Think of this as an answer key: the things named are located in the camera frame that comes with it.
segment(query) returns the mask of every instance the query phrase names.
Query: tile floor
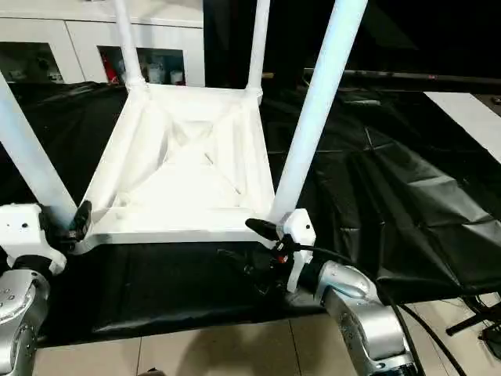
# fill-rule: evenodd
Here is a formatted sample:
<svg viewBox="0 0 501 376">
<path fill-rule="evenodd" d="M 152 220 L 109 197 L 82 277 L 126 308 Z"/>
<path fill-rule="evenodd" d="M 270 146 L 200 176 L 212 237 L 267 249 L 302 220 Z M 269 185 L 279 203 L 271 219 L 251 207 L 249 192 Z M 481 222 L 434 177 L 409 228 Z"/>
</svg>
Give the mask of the tile floor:
<svg viewBox="0 0 501 376">
<path fill-rule="evenodd" d="M 501 375 L 501 361 L 477 340 L 483 324 L 452 338 L 445 334 L 447 326 L 470 315 L 460 300 L 412 308 L 435 329 L 467 374 Z M 427 334 L 413 319 L 406 320 L 427 376 L 456 375 Z M 136 376 L 152 367 L 167 376 L 356 376 L 337 325 L 326 315 L 42 349 L 34 375 Z"/>
</svg>

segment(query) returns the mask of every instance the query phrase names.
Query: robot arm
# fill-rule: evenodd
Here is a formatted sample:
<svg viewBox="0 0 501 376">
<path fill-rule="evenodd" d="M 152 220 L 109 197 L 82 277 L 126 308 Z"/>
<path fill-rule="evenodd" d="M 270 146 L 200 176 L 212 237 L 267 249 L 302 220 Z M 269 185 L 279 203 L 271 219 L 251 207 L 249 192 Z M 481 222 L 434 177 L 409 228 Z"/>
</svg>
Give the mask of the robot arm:
<svg viewBox="0 0 501 376">
<path fill-rule="evenodd" d="M 56 232 L 36 204 L 0 207 L 0 246 L 11 268 L 0 277 L 0 376 L 29 376 L 36 340 L 47 317 L 50 281 L 66 257 L 51 243 L 68 247 L 85 235 L 90 207 L 79 208 L 72 230 Z"/>
<path fill-rule="evenodd" d="M 315 231 L 305 209 L 296 209 L 277 226 L 258 219 L 248 220 L 247 225 L 276 241 L 272 253 L 278 262 L 287 263 L 293 258 L 287 290 L 295 292 L 299 284 L 315 295 L 339 325 L 360 376 L 417 374 L 397 316 L 381 302 L 374 283 L 356 268 L 334 261 L 318 267 L 312 263 L 312 251 L 301 249 L 301 245 L 312 246 L 315 242 Z"/>
</svg>

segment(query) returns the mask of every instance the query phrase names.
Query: black plastic sheet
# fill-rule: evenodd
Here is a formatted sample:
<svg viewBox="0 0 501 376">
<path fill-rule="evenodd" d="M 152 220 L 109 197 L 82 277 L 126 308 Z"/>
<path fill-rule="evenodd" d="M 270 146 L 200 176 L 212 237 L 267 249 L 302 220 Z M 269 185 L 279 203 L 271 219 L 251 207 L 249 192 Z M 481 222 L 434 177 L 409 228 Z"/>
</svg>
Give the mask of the black plastic sheet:
<svg viewBox="0 0 501 376">
<path fill-rule="evenodd" d="M 126 91 L 85 84 L 14 92 L 79 202 Z M 275 185 L 304 94 L 267 92 L 261 105 Z M 0 203 L 33 200 L 0 155 Z M 317 245 L 352 257 L 397 302 L 418 302 L 499 290 L 500 195 L 501 165 L 423 93 L 350 91 L 333 105 L 299 207 L 312 217 Z M 255 244 L 108 245 L 70 257 L 52 286 L 43 343 L 318 312 L 259 296 L 218 257 L 221 248 L 245 253 Z"/>
<path fill-rule="evenodd" d="M 261 106 L 276 182 L 302 98 Z M 499 288 L 499 188 L 501 166 L 423 93 L 344 92 L 299 206 L 318 245 L 415 302 Z"/>
</svg>

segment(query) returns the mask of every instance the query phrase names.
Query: black cable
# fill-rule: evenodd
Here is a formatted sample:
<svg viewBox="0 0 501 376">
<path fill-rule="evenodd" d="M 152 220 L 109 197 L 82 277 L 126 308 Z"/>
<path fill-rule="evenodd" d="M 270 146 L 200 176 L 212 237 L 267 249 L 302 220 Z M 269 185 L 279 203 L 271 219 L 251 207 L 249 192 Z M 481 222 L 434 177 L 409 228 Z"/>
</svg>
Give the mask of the black cable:
<svg viewBox="0 0 501 376">
<path fill-rule="evenodd" d="M 368 273 L 364 269 L 360 268 L 349 257 L 347 257 L 345 255 L 341 255 L 335 251 L 331 251 L 329 249 L 315 247 L 315 246 L 301 244 L 299 247 L 301 249 L 305 249 L 306 251 L 314 251 L 314 252 L 317 251 L 317 252 L 321 252 L 321 253 L 324 253 L 326 255 L 329 255 L 331 257 L 335 257 L 336 259 L 340 259 L 340 260 L 344 261 L 346 264 L 348 264 L 349 266 L 354 266 L 355 268 L 357 268 L 361 273 L 365 274 L 367 276 L 367 278 L 369 278 L 374 283 L 374 285 L 376 286 L 376 289 L 382 295 L 384 295 L 384 297 L 390 303 L 390 306 L 393 309 L 393 312 L 395 312 L 395 315 L 397 316 L 397 320 L 400 323 L 400 326 L 402 327 L 402 330 L 404 332 L 405 337 L 407 338 L 407 342 L 409 344 L 409 350 L 410 350 L 411 354 L 413 355 L 414 363 L 416 364 L 416 369 L 417 369 L 418 375 L 425 376 L 426 374 L 424 373 L 423 364 L 421 363 L 421 359 L 419 358 L 419 355 L 418 355 L 417 350 L 416 350 L 416 346 L 414 345 L 414 341 L 410 335 L 409 328 L 407 327 L 407 324 L 404 321 L 402 313 L 398 309 L 393 298 L 385 291 L 385 289 L 381 286 L 379 281 L 377 281 L 376 278 L 373 278 L 370 275 L 370 273 Z"/>
<path fill-rule="evenodd" d="M 445 345 L 444 342 L 437 336 L 437 334 L 431 329 L 431 327 L 424 321 L 417 313 L 412 311 L 409 307 L 405 305 L 399 305 L 401 309 L 406 311 L 415 321 L 418 322 L 419 325 L 421 325 L 424 330 L 430 335 L 431 338 L 435 341 L 435 343 L 438 345 L 440 350 L 444 353 L 445 356 L 447 356 L 447 359 L 449 359 L 449 362 L 451 362 L 452 366 L 456 369 L 457 373 L 460 376 L 466 376 L 466 372 L 463 370 L 461 365 L 458 363 L 456 358 L 454 357 L 453 354 L 447 349 L 447 346 Z"/>
<path fill-rule="evenodd" d="M 489 307 L 487 307 L 487 305 L 482 301 L 480 295 L 476 295 L 475 300 L 477 301 L 478 305 L 483 309 L 489 309 Z"/>
</svg>

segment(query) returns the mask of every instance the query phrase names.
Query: metal rod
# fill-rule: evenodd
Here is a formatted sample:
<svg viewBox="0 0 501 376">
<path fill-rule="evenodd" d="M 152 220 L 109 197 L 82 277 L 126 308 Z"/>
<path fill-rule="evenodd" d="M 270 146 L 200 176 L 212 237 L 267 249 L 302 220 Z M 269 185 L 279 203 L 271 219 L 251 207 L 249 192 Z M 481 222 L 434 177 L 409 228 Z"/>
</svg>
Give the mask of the metal rod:
<svg viewBox="0 0 501 376">
<path fill-rule="evenodd" d="M 256 17 L 254 20 L 254 35 L 252 37 L 252 51 L 250 53 L 249 80 L 247 89 L 255 89 L 258 96 L 262 96 L 261 76 L 265 61 L 266 32 L 268 30 L 270 0 L 258 0 Z"/>
<path fill-rule="evenodd" d="M 296 208 L 368 0 L 336 0 L 269 220 Z"/>
<path fill-rule="evenodd" d="M 73 199 L 38 142 L 16 98 L 0 74 L 0 142 L 51 220 L 67 228 L 77 211 Z"/>
<path fill-rule="evenodd" d="M 122 56 L 125 64 L 126 85 L 127 89 L 130 90 L 134 86 L 144 86 L 146 83 L 141 73 L 138 52 L 135 48 L 132 26 L 129 20 L 125 0 L 114 0 L 114 5 L 117 16 L 118 33 L 120 35 Z"/>
</svg>

